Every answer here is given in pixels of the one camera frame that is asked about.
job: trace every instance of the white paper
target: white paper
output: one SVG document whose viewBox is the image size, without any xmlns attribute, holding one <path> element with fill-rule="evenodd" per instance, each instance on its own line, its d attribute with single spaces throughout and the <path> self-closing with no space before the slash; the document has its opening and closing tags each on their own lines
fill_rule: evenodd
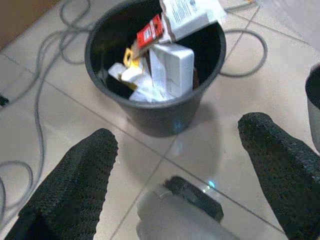
<svg viewBox="0 0 320 240">
<path fill-rule="evenodd" d="M 218 0 L 160 0 L 160 4 L 175 41 L 226 15 Z"/>
</svg>

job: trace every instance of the printed label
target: printed label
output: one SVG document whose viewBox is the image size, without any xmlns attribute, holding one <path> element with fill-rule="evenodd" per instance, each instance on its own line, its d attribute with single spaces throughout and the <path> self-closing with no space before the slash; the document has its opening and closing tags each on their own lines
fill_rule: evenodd
<svg viewBox="0 0 320 240">
<path fill-rule="evenodd" d="M 151 37 L 151 34 L 151 29 L 150 27 L 148 27 L 143 33 L 143 38 L 145 42 L 148 41 L 148 39 Z"/>
</svg>

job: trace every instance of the white tile floor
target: white tile floor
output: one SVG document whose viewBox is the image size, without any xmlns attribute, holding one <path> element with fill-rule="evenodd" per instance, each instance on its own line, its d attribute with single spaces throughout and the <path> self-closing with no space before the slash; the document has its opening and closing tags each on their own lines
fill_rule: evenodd
<svg viewBox="0 0 320 240">
<path fill-rule="evenodd" d="M 83 7 L 84 1 L 75 2 L 68 9 L 69 16 Z M 83 24 L 97 20 L 120 0 L 92 2 L 91 12 Z M 241 0 L 221 0 L 223 7 L 242 3 Z M 47 34 L 64 29 L 58 14 L 60 7 L 61 3 L 0 52 L 0 93 L 12 98 L 32 79 L 40 42 Z M 267 113 L 288 133 L 315 149 L 304 84 L 320 53 L 295 33 L 270 20 L 265 10 L 258 7 L 229 13 L 223 28 L 248 28 L 261 34 L 269 47 L 267 61 L 250 77 L 234 79 L 219 75 L 204 95 L 190 127 L 178 136 L 157 138 L 137 130 L 123 110 L 94 86 L 84 65 L 72 66 L 59 59 L 49 73 L 40 97 L 46 142 L 41 179 L 72 145 L 99 128 L 111 130 L 119 144 L 94 239 L 137 239 L 137 202 L 143 193 L 172 175 L 180 175 L 200 188 L 213 181 L 218 192 L 211 189 L 208 194 L 223 207 L 221 224 L 241 239 L 287 239 L 241 145 L 237 122 L 249 112 Z M 240 34 L 226 36 L 230 55 L 224 71 L 248 70 L 262 55 L 256 39 L 239 37 Z M 70 58 L 84 57 L 86 38 L 85 34 L 80 35 L 70 46 L 67 51 Z M 34 88 L 23 100 L 1 112 L 0 161 L 24 160 L 37 171 L 35 91 Z M 6 185 L 8 202 L 12 203 L 25 190 L 27 173 L 23 169 L 8 168 L 1 169 L 0 176 Z M 1 238 L 13 224 L 14 221 L 1 232 Z"/>
</svg>

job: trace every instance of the cable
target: cable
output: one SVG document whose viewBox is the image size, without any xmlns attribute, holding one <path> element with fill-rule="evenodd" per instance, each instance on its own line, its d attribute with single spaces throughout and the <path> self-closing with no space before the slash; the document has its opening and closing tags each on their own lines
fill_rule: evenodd
<svg viewBox="0 0 320 240">
<path fill-rule="evenodd" d="M 236 11 L 241 11 L 241 10 L 253 8 L 256 5 L 257 5 L 256 0 L 252 0 L 252 1 L 247 2 L 245 4 L 227 7 L 224 10 L 227 12 L 236 12 Z M 261 58 L 260 62 L 258 63 L 258 65 L 250 71 L 247 71 L 244 73 L 238 73 L 238 74 L 227 73 L 227 72 L 221 71 L 220 75 L 225 76 L 225 77 L 229 77 L 229 78 L 243 78 L 243 77 L 251 76 L 251 75 L 255 74 L 257 71 L 259 71 L 262 68 L 262 66 L 265 64 L 265 62 L 267 60 L 267 56 L 268 56 L 268 45 L 267 45 L 265 39 L 260 34 L 254 32 L 254 31 L 248 30 L 248 29 L 235 28 L 235 29 L 230 29 L 230 30 L 224 31 L 225 35 L 234 34 L 234 33 L 248 34 L 248 35 L 251 35 L 251 36 L 254 36 L 255 38 L 257 38 L 260 41 L 260 43 L 262 44 L 263 55 L 262 55 L 262 58 Z"/>
<path fill-rule="evenodd" d="M 236 12 L 236 11 L 241 11 L 241 10 L 245 10 L 245 9 L 250 9 L 254 6 L 256 6 L 257 3 L 255 0 L 238 5 L 238 6 L 231 6 L 231 7 L 226 7 L 224 10 L 226 12 Z"/>
<path fill-rule="evenodd" d="M 72 2 L 72 0 L 68 0 L 62 5 L 62 7 L 60 9 L 60 16 L 62 16 L 61 20 L 67 25 L 67 29 L 65 31 L 53 32 L 42 41 L 42 43 L 39 47 L 38 53 L 37 53 L 36 68 L 35 68 L 35 73 L 34 73 L 34 76 L 33 76 L 31 83 L 27 86 L 27 88 L 20 95 L 18 95 L 16 98 L 11 100 L 5 106 L 3 106 L 3 108 L 0 108 L 0 112 L 1 112 L 1 111 L 5 110 L 7 107 L 15 104 L 18 100 L 20 100 L 22 97 L 24 97 L 29 92 L 29 90 L 36 84 L 37 80 L 40 79 L 40 84 L 39 84 L 39 87 L 38 87 L 38 90 L 36 93 L 36 97 L 35 97 L 35 101 L 34 101 L 34 121 L 35 121 L 35 127 L 36 127 L 38 140 L 39 140 L 39 153 L 40 153 L 39 154 L 40 155 L 39 168 L 38 168 L 37 174 L 34 178 L 33 171 L 31 169 L 31 167 L 23 161 L 18 161 L 18 160 L 17 161 L 5 161 L 0 164 L 0 168 L 14 166 L 14 165 L 22 166 L 27 169 L 28 177 L 29 177 L 28 178 L 29 179 L 28 186 L 27 186 L 27 189 L 24 192 L 23 196 L 18 201 L 16 201 L 14 204 L 9 205 L 9 206 L 6 206 L 6 204 L 7 204 L 6 203 L 6 201 L 7 201 L 6 188 L 5 188 L 3 180 L 0 177 L 0 193 L 1 193 L 1 197 L 2 197 L 1 198 L 1 207 L 0 207 L 0 231 L 2 231 L 4 229 L 4 227 L 12 220 L 12 218 L 14 218 L 17 215 L 19 210 L 27 202 L 27 200 L 29 199 L 29 197 L 31 196 L 31 194 L 33 193 L 35 188 L 37 187 L 39 180 L 40 180 L 40 177 L 42 175 L 44 160 L 45 160 L 45 143 L 44 143 L 44 135 L 43 135 L 42 126 L 40 123 L 40 115 L 39 115 L 39 100 L 40 100 L 41 92 L 42 92 L 43 85 L 44 85 L 44 82 L 45 82 L 45 79 L 46 79 L 48 73 L 50 72 L 50 70 L 51 70 L 52 66 L 54 65 L 54 63 L 56 62 L 56 60 L 60 56 L 64 55 L 63 52 L 66 49 L 66 47 L 80 33 L 90 32 L 89 27 L 92 25 L 92 23 L 86 25 L 85 27 L 77 27 L 76 26 L 77 23 L 81 19 L 83 19 L 83 17 L 90 10 L 91 2 L 90 2 L 90 0 L 86 0 L 86 1 L 88 2 L 86 9 L 83 12 L 81 12 L 75 18 L 75 20 L 73 20 L 71 23 L 67 22 L 65 20 L 63 11 Z M 45 55 L 48 51 L 48 48 L 58 39 L 60 39 L 59 52 L 54 55 L 54 57 L 50 61 L 49 65 L 45 68 L 43 76 L 41 76 L 42 67 L 43 67 Z M 66 58 L 66 56 L 64 56 L 64 58 L 67 59 L 70 64 L 73 64 L 73 65 L 79 64 L 77 62 L 73 62 L 70 59 Z M 5 212 L 8 210 L 11 210 L 13 208 L 17 208 L 17 210 L 13 211 L 13 213 L 11 215 L 9 215 L 6 218 L 6 220 L 4 220 Z"/>
<path fill-rule="evenodd" d="M 1 111 L 5 110 L 6 108 L 8 108 L 9 106 L 15 104 L 18 100 L 20 100 L 21 98 L 23 98 L 29 91 L 31 88 L 33 88 L 36 84 L 36 82 L 39 80 L 39 87 L 38 90 L 36 92 L 36 97 L 35 97 L 35 101 L 34 101 L 34 123 L 35 123 L 35 127 L 36 127 L 36 131 L 37 131 L 37 135 L 38 135 L 38 141 L 39 141 L 39 155 L 40 155 L 40 161 L 39 161 L 39 168 L 37 171 L 37 174 L 35 175 L 35 177 L 33 176 L 33 171 L 31 169 L 31 167 L 22 161 L 5 161 L 0 163 L 0 169 L 4 168 L 4 167 L 8 167 L 8 166 L 21 166 L 24 167 L 27 171 L 28 171 L 28 186 L 27 186 L 27 190 L 25 191 L 25 193 L 23 194 L 23 196 L 16 201 L 14 204 L 6 206 L 6 189 L 5 189 L 5 185 L 4 182 L 2 180 L 2 178 L 0 177 L 0 194 L 1 194 L 1 206 L 0 206 L 0 231 L 2 231 L 4 229 L 4 227 L 17 215 L 17 213 L 19 212 L 19 210 L 24 206 L 24 204 L 28 201 L 29 197 L 32 195 L 33 191 L 35 190 L 35 188 L 37 187 L 39 181 L 40 181 L 40 177 L 42 175 L 42 171 L 43 171 L 43 166 L 44 166 L 44 161 L 45 161 L 45 143 L 44 143 L 44 135 L 43 135 L 43 130 L 42 130 L 42 126 L 41 126 L 41 122 L 40 122 L 40 114 L 39 114 L 39 102 L 40 102 L 40 96 L 41 96 L 41 92 L 44 86 L 44 82 L 45 79 L 48 75 L 48 73 L 50 72 L 51 68 L 53 67 L 53 65 L 55 64 L 56 60 L 59 57 L 62 57 L 62 59 L 64 61 L 66 61 L 69 64 L 72 65 L 80 65 L 83 64 L 83 61 L 73 61 L 71 59 L 69 59 L 66 55 L 65 55 L 65 49 L 67 48 L 67 46 L 81 33 L 89 33 L 91 31 L 91 26 L 93 23 L 90 23 L 86 26 L 77 26 L 77 24 L 88 14 L 88 12 L 91 9 L 91 1 L 90 0 L 86 0 L 87 2 L 87 7 L 78 14 L 78 16 L 76 16 L 76 18 L 72 21 L 69 22 L 66 20 L 65 15 L 64 15 L 64 10 L 65 8 L 67 8 L 71 2 L 73 0 L 67 0 L 61 7 L 60 12 L 59 12 L 59 16 L 62 20 L 62 22 L 67 26 L 66 30 L 60 30 L 60 31 L 56 31 L 51 33 L 50 35 L 48 35 L 41 43 L 38 52 L 37 52 L 37 57 L 36 57 L 36 68 L 35 68 L 35 72 L 33 75 L 33 79 L 31 81 L 31 83 L 27 86 L 27 88 L 21 93 L 19 94 L 16 98 L 12 99 L 8 104 L 4 105 L 2 108 L 0 108 L 0 113 Z M 237 10 L 242 10 L 245 8 L 249 8 L 252 7 L 254 5 L 254 2 L 250 2 L 250 3 L 246 3 L 240 6 L 235 6 L 235 7 L 228 7 L 225 10 L 226 11 L 237 11 Z M 246 72 L 246 73 L 241 73 L 238 75 L 235 74 L 229 74 L 229 73 L 221 73 L 224 76 L 228 76 L 228 77 L 245 77 L 245 76 L 249 76 L 253 73 L 255 73 L 256 71 L 258 71 L 262 65 L 264 64 L 264 62 L 266 61 L 267 58 L 267 53 L 268 53 L 268 47 L 266 42 L 263 40 L 263 38 L 258 35 L 255 32 L 252 32 L 250 30 L 246 30 L 246 29 L 232 29 L 232 30 L 228 30 L 225 33 L 226 34 L 232 34 L 232 33 L 246 33 L 246 34 L 251 34 L 255 37 L 257 37 L 260 42 L 262 43 L 263 46 L 263 50 L 264 50 L 264 54 L 263 57 L 260 61 L 260 63 L 251 71 Z M 54 57 L 51 59 L 49 65 L 45 68 L 44 72 L 43 72 L 43 76 L 41 76 L 42 74 L 42 68 L 43 68 L 43 63 L 44 63 L 44 59 L 46 56 L 46 53 L 48 51 L 48 48 L 55 43 L 57 40 L 59 40 L 58 43 L 58 53 L 56 53 L 54 55 Z M 5 212 L 8 210 L 12 210 L 16 208 L 16 211 L 13 211 L 13 213 L 11 215 L 9 215 L 6 220 L 4 220 L 5 218 Z"/>
<path fill-rule="evenodd" d="M 255 74 L 257 71 L 260 70 L 260 68 L 262 68 L 262 66 L 265 64 L 266 60 L 267 60 L 267 56 L 268 56 L 268 45 L 266 43 L 266 41 L 264 40 L 264 38 L 259 35 L 258 33 L 251 31 L 251 30 L 247 30 L 247 29 L 230 29 L 225 31 L 226 34 L 234 34 L 234 33 L 245 33 L 245 34 L 249 34 L 252 35 L 254 37 L 256 37 L 260 43 L 262 44 L 263 47 L 263 56 L 260 60 L 260 62 L 258 63 L 257 66 L 255 66 L 252 70 L 244 72 L 244 73 L 239 73 L 239 74 L 233 74 L 233 73 L 227 73 L 227 72 L 220 72 L 220 74 L 222 76 L 226 76 L 226 77 L 230 77 L 230 78 L 243 78 L 243 77 L 248 77 L 251 76 L 252 74 Z"/>
</svg>

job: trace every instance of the blue light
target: blue light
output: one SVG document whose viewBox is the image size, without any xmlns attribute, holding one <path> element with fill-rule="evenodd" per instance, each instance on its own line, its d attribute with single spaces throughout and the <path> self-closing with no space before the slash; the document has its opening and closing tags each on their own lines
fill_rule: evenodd
<svg viewBox="0 0 320 240">
<path fill-rule="evenodd" d="M 215 184 L 214 184 L 212 181 L 209 181 L 209 185 L 210 185 L 210 187 L 212 187 L 213 189 L 216 188 Z"/>
</svg>

